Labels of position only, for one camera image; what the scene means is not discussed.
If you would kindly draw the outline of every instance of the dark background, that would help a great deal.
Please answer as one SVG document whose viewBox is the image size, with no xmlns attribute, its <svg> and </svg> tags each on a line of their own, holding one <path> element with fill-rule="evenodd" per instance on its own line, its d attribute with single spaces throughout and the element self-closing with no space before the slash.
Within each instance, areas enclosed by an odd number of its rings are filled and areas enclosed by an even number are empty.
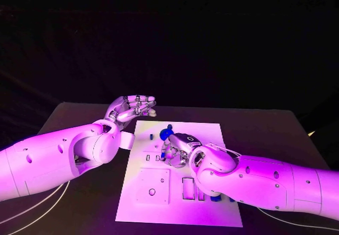
<svg viewBox="0 0 339 235">
<path fill-rule="evenodd" d="M 339 3 L 75 1 L 0 5 L 0 147 L 56 105 L 291 110 L 339 169 Z"/>
</svg>

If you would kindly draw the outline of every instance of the robotic arm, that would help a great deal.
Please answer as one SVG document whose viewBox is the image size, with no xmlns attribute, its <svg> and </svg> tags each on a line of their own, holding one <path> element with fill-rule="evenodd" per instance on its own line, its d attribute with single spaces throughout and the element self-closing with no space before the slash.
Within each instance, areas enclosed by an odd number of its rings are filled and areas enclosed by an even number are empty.
<svg viewBox="0 0 339 235">
<path fill-rule="evenodd" d="M 138 116 L 156 116 L 154 97 L 118 97 L 104 119 L 17 142 L 0 152 L 0 201 L 43 192 L 108 163 L 134 135 L 121 130 Z"/>
<path fill-rule="evenodd" d="M 190 135 L 160 133 L 162 161 L 179 168 L 189 165 L 196 186 L 209 196 L 221 193 L 267 210 L 307 212 L 339 220 L 339 172 L 301 167 L 239 153 Z M 172 157 L 164 157 L 166 148 Z"/>
</svg>

